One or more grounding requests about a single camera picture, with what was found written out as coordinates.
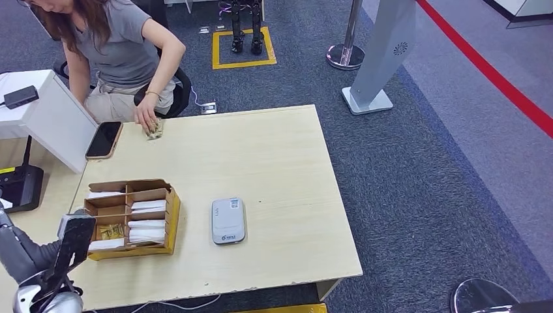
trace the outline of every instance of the woman's hand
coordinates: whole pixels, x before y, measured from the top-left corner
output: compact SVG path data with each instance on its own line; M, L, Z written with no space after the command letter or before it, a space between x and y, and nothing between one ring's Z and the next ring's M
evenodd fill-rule
M134 122L136 124L141 124L146 134L155 130L157 118L154 108L157 101L158 96L156 94L147 93L134 111Z

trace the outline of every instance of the floor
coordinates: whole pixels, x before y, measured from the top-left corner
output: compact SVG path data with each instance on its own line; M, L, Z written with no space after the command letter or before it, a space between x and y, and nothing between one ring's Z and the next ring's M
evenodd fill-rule
M430 4L503 76L553 116L553 25L506 29L482 0ZM374 19L378 1L366 0ZM404 66L521 238L553 278L553 141L514 107L417 7Z

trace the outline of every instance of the phone case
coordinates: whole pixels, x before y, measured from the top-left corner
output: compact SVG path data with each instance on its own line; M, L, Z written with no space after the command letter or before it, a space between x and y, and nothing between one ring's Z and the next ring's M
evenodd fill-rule
M115 147L117 146L117 142L119 141L119 136L121 135L121 130L123 129L123 124L121 123L121 127L119 127L119 130L117 131L117 135L115 135L115 140L113 141L112 149L107 155L100 155L100 156L85 156L87 160L104 160L106 158L111 158L113 155L113 151L115 150Z

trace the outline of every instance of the cardboard box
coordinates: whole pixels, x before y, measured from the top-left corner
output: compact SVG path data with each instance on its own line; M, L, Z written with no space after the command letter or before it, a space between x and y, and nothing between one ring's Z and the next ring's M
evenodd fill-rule
M89 185L91 192L117 191L120 195L103 198L85 199L84 209L96 218L95 230L91 241L102 240L99 226L122 224L124 227L124 246L106 250L94 250L88 257L98 261L108 258L127 256L146 256L150 254L173 254L179 225L181 200L176 191L162 179L137 181L112 181ZM165 211L133 213L132 204L138 201L166 200ZM128 235L131 220L165 220L165 240L160 243L130 243Z

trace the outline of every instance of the chrome base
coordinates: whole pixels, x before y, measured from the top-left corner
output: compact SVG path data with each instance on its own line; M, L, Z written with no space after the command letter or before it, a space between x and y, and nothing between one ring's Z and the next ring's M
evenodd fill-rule
M516 304L518 300L505 288L477 278L465 280L451 295L451 313L474 313L486 308Z
M357 70L361 67L365 51L358 46L353 46L349 51L344 51L343 44L331 46L327 51L327 61L330 65L340 70Z

